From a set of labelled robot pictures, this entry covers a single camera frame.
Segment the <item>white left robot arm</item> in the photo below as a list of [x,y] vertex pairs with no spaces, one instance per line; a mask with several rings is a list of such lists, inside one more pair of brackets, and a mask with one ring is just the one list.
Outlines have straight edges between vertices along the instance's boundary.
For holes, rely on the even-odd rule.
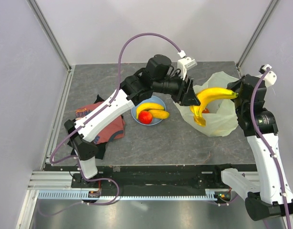
[[168,73],[172,68],[171,60],[157,54],[148,60],[146,67],[126,77],[119,89],[91,113],[78,121],[65,122],[70,144],[79,160],[83,184],[87,187],[98,184],[98,149],[92,140],[121,114],[151,98],[153,93],[169,94],[180,106],[200,105],[193,89],[193,79],[187,75],[188,69],[196,64],[194,59],[184,57],[177,61],[175,72]]

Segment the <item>green avocado print plastic bag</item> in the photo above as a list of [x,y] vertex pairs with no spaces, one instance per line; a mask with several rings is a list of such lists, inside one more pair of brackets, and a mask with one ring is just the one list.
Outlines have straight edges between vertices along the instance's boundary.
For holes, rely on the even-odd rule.
[[[212,87],[226,88],[228,83],[235,82],[236,80],[235,77],[225,72],[218,72],[212,74],[204,84],[198,83],[193,88],[196,93]],[[209,113],[203,114],[206,120],[205,127],[198,125],[194,121],[194,115],[188,106],[174,105],[180,111],[185,122],[209,137],[227,136],[238,126],[234,103],[231,100],[215,100],[206,106]]]

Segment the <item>orange tangerine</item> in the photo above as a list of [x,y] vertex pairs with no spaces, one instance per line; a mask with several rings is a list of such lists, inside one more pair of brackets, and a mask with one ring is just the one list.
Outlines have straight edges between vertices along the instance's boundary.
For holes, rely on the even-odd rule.
[[208,110],[208,108],[205,108],[203,111],[202,111],[202,113],[203,114],[208,114],[210,111]]

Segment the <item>yellow banana bunch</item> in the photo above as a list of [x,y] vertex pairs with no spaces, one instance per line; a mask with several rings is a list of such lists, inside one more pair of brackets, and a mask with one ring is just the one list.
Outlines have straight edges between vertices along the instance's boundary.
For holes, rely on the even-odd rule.
[[200,105],[191,105],[190,111],[194,114],[193,119],[199,126],[206,127],[206,120],[202,116],[202,112],[206,106],[215,101],[221,99],[235,99],[238,97],[238,93],[221,87],[207,88],[196,94],[200,101]]

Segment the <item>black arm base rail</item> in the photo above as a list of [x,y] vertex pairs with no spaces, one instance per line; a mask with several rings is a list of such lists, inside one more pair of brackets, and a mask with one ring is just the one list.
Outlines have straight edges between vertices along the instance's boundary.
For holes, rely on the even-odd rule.
[[223,169],[243,171],[243,165],[99,166],[95,178],[110,178],[120,187],[171,185],[175,187],[226,188]]

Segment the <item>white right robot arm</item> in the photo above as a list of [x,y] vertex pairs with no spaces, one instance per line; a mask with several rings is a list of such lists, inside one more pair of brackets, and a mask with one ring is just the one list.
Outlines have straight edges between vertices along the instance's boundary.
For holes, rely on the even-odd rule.
[[234,100],[238,124],[252,149],[259,176],[253,184],[235,168],[212,175],[216,187],[225,185],[244,200],[248,215],[254,221],[293,214],[293,193],[288,185],[279,152],[276,119],[264,108],[266,81],[249,74],[228,84],[238,93]]

